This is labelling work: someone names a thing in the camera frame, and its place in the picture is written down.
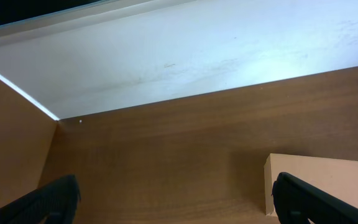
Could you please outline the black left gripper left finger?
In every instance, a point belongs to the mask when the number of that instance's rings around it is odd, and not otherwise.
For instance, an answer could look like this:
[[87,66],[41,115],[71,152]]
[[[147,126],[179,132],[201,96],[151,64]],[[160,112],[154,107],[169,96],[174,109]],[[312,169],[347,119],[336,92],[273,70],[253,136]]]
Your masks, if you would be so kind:
[[65,175],[0,208],[0,224],[72,224],[80,190],[74,175]]

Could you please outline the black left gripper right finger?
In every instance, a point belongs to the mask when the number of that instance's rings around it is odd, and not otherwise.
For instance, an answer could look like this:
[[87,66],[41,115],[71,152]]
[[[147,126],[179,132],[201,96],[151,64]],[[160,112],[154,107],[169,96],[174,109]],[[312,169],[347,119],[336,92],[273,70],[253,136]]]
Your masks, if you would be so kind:
[[358,208],[287,172],[278,174],[272,196],[280,223],[358,224]]

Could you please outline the brown cardboard box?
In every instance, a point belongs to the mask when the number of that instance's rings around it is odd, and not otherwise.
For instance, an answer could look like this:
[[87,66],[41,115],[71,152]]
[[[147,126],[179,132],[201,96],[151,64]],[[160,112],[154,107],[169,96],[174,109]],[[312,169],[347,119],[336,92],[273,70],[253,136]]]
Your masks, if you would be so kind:
[[358,161],[271,153],[264,165],[265,213],[276,217],[272,188],[287,172],[358,208]]

